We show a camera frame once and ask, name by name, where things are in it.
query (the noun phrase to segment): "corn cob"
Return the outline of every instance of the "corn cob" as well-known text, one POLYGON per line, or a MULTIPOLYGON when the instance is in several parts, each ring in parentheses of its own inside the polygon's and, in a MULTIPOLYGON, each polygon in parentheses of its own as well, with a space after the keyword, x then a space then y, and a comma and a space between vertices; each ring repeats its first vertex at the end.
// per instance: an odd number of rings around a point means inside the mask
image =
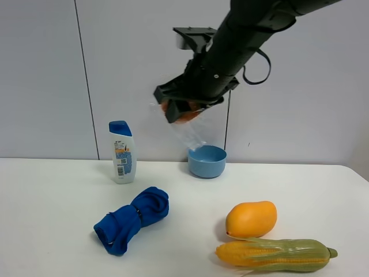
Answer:
POLYGON ((226 263, 261 271, 313 272, 337 257, 337 251, 313 239, 247 238, 220 245, 216 254, 226 263))

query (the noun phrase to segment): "mango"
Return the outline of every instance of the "mango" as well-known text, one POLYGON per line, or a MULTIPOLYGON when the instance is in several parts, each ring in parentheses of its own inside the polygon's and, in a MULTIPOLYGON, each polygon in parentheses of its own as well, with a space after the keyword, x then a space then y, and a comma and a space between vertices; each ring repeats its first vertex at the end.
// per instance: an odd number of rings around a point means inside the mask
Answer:
POLYGON ((241 203, 227 215, 225 229, 234 238, 261 237, 277 222, 277 208, 270 201, 241 203))

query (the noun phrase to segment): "bowl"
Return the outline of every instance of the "bowl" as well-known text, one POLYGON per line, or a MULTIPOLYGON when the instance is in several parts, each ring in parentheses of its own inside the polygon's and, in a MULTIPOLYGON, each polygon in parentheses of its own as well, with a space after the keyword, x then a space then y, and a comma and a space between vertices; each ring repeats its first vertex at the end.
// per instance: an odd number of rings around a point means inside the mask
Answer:
POLYGON ((204 145, 188 151, 189 170, 202 178, 218 177, 225 168, 227 153, 219 147, 204 145))

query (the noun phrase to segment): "barcode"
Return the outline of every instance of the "barcode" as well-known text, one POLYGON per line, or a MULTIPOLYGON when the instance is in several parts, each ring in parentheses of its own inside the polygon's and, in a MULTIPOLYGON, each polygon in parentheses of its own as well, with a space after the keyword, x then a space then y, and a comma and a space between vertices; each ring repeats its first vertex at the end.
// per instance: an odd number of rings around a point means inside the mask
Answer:
POLYGON ((124 176, 125 171, 123 167, 118 167, 118 176, 124 176))

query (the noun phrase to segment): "blue bottle cap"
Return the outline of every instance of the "blue bottle cap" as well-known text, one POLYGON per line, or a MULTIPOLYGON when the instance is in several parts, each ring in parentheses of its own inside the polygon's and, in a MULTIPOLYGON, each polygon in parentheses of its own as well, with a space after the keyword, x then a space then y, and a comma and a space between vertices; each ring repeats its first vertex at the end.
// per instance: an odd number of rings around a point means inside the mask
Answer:
POLYGON ((123 120, 109 122, 109 131, 113 134, 121 134, 128 137, 132 136, 127 122, 123 120))

